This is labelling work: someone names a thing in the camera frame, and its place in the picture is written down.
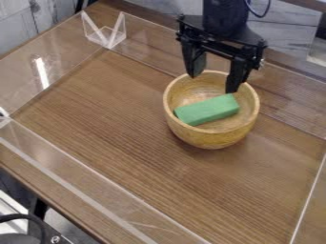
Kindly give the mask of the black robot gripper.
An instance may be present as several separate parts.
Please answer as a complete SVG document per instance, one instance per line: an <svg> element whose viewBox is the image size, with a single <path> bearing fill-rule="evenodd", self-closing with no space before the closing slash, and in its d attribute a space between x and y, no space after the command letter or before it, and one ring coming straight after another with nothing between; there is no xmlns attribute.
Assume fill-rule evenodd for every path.
<svg viewBox="0 0 326 244"><path fill-rule="evenodd" d="M235 93L247 81L252 68L259 69L265 40L247 25L229 34L216 34L203 25L199 15L181 14L177 18L176 41L181 45L181 55L187 74L197 77L205 67L205 52L231 60L231 70L225 82L225 93Z"/></svg>

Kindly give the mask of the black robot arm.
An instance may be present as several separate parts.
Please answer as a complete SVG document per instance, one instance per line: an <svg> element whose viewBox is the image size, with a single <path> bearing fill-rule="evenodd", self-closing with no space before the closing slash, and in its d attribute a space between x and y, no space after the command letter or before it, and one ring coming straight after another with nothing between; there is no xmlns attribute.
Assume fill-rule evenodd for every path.
<svg viewBox="0 0 326 244"><path fill-rule="evenodd" d="M249 14L261 18L267 10L257 14L251 0L203 0L201 15L181 14L176 19L176 41L187 74L195 78L204 72L207 53L231 61L225 93L237 92L251 70L260 67L267 42L251 31L247 20Z"/></svg>

